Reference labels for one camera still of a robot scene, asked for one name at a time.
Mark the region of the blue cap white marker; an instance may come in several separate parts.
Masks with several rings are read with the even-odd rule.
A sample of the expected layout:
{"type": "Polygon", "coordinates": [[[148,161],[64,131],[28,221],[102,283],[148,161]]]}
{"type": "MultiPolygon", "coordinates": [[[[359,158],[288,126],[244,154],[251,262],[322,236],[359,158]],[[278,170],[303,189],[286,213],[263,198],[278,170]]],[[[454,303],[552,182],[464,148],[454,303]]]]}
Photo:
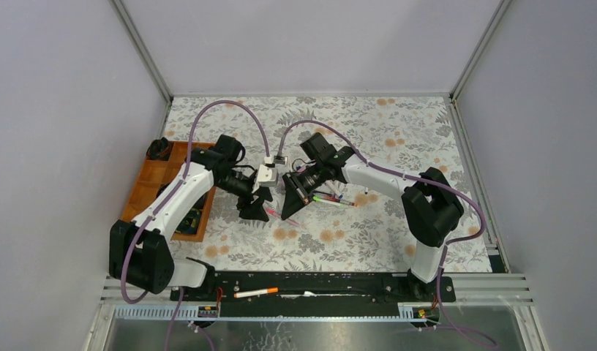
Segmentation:
{"type": "Polygon", "coordinates": [[[342,199],[343,194],[340,191],[339,187],[333,181],[325,181],[325,185],[332,191],[335,198],[342,199]]]}

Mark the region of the orange cap white marker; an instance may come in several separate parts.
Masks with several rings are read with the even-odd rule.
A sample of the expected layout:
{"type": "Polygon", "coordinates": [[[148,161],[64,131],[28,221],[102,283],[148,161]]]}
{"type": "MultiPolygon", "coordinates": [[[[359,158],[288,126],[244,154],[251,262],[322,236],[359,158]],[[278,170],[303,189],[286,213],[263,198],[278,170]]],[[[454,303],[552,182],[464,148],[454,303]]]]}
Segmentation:
{"type": "Polygon", "coordinates": [[[263,289],[259,289],[259,290],[247,290],[247,291],[235,292],[233,297],[234,298],[251,298],[254,296],[268,295],[268,294],[274,294],[274,293],[278,293],[278,292],[279,292],[278,287],[268,287],[268,288],[263,288],[263,289]]]}

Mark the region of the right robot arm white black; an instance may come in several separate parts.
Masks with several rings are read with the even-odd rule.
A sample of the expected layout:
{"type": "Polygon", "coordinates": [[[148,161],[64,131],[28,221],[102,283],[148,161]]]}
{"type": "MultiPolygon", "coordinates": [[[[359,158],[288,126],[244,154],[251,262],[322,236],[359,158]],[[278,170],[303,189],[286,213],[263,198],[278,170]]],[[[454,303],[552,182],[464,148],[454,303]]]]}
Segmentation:
{"type": "Polygon", "coordinates": [[[433,296],[446,239],[464,213],[458,197],[448,190],[443,173],[431,167],[411,176],[400,170],[369,165],[352,147],[335,149],[319,132],[301,143],[301,148],[312,164],[301,172],[283,175],[282,218],[288,219],[314,202],[315,190],[326,181],[362,186],[396,200],[402,205],[408,229],[417,242],[408,292],[417,301],[433,296]]]}

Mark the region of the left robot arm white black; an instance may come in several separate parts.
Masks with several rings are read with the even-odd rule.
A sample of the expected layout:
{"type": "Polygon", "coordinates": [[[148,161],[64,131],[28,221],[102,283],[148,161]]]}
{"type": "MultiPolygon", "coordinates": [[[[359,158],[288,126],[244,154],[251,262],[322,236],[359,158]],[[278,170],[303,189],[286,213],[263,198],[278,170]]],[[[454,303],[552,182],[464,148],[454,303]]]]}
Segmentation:
{"type": "Polygon", "coordinates": [[[246,149],[228,135],[207,148],[190,143],[186,147],[181,167],[158,197],[133,219],[113,224],[108,272],[122,285],[148,293],[186,287],[204,301],[215,291],[213,267],[196,259],[174,259],[171,238],[191,208],[215,188],[237,197],[240,218],[267,222],[264,203],[272,200],[270,188],[277,182],[277,170],[267,156],[251,175],[244,175],[239,168],[246,149]]]}

